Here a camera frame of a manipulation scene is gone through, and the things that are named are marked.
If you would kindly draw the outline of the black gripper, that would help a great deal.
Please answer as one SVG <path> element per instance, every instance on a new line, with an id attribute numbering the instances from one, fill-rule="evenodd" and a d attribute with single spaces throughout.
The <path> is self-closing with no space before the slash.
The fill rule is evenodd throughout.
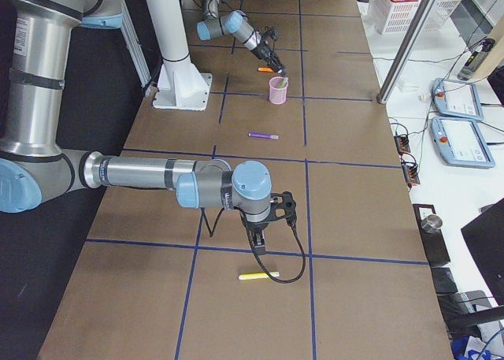
<path id="1" fill-rule="evenodd" d="M 258 59 L 269 65 L 272 72 L 279 73 L 280 75 L 286 75 L 285 67 L 280 64 L 280 59 L 267 42 L 259 43 L 251 52 Z"/>
<path id="2" fill-rule="evenodd" d="M 246 229 L 247 238 L 251 242 L 251 249 L 257 255 L 265 254 L 265 234 L 264 230 L 268 227 L 267 222 L 248 221 L 246 216 L 242 216 L 242 223 Z"/>

